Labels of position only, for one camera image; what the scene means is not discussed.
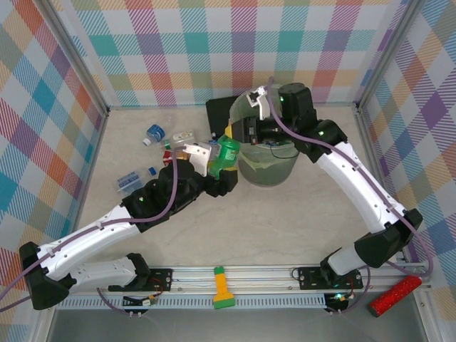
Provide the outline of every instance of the small plastic bottle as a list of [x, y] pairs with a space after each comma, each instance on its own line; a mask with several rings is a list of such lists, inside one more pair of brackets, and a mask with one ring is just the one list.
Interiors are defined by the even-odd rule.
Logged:
[[155, 171], [155, 168], [153, 167], [132, 171], [115, 181], [115, 191], [123, 193], [123, 195], [131, 195], [133, 191], [143, 187], [145, 183], [149, 182], [156, 174], [157, 171]]
[[192, 130], [185, 130], [184, 132], [173, 134], [169, 139], [160, 141], [157, 146], [162, 150], [172, 150], [176, 147], [185, 144], [193, 144], [196, 142], [195, 134]]
[[167, 132], [171, 129], [171, 125], [172, 117], [169, 116], [162, 123], [155, 123], [154, 125], [150, 126], [145, 133], [147, 135], [147, 138], [145, 138], [142, 143], [145, 146], [149, 146], [152, 143], [158, 143], [162, 141]]

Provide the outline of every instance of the red object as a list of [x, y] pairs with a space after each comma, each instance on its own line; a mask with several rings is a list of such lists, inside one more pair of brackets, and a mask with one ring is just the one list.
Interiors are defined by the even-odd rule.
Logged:
[[165, 154], [163, 155], [163, 164], [165, 164], [165, 166], [166, 166], [171, 162], [172, 162], [172, 151], [165, 151]]
[[401, 299], [411, 294], [422, 281], [417, 276], [407, 276], [402, 281], [398, 282], [390, 290], [382, 294], [375, 301], [372, 301], [368, 308], [369, 311], [375, 316], [380, 317], [386, 311], [396, 305]]

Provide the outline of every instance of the green plastic bottle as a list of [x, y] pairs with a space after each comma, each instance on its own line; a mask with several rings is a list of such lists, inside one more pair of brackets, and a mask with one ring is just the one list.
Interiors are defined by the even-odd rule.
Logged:
[[215, 177], [216, 180], [219, 179], [219, 174], [221, 170], [229, 169], [234, 167], [236, 164], [236, 159], [241, 148], [241, 143], [231, 138], [231, 125], [225, 130], [225, 134], [217, 141], [220, 148], [220, 154], [216, 160], [209, 164], [208, 172]]

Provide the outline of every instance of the bottle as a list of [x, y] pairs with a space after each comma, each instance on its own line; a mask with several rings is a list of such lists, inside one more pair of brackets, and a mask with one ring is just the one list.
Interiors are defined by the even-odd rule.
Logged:
[[196, 142], [195, 134], [192, 130], [185, 130], [184, 132], [173, 134], [169, 139], [160, 141], [157, 146], [162, 150], [173, 150], [176, 147], [185, 144], [193, 144]]
[[154, 167], [132, 171], [115, 181], [115, 191], [123, 193], [123, 195], [131, 195], [133, 191], [143, 187], [145, 183], [149, 182], [156, 174], [157, 171], [155, 171]]
[[171, 125], [172, 116], [169, 116], [162, 123], [155, 123], [154, 125], [150, 126], [145, 133], [147, 135], [147, 138], [145, 138], [142, 143], [145, 146], [149, 146], [152, 143], [158, 143], [162, 141], [166, 136], [167, 131], [172, 128]]
[[237, 155], [241, 148], [241, 143], [235, 139], [231, 139], [227, 134], [224, 134], [218, 140], [220, 152], [218, 157], [209, 164], [208, 172], [219, 179], [220, 171], [229, 169], [236, 164]]

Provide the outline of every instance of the clear plastic bucket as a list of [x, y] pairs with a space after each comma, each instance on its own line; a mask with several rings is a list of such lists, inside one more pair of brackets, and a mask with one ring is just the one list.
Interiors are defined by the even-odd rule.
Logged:
[[[279, 89], [280, 85], [272, 86], [272, 100], [276, 112], [281, 115]], [[232, 121], [242, 118], [259, 116], [259, 108], [251, 107], [246, 92], [239, 96], [229, 110]], [[280, 146], [265, 144], [241, 144], [239, 152], [239, 171], [249, 182], [260, 186], [274, 186], [282, 183], [293, 170], [298, 158], [298, 151], [290, 141]]]

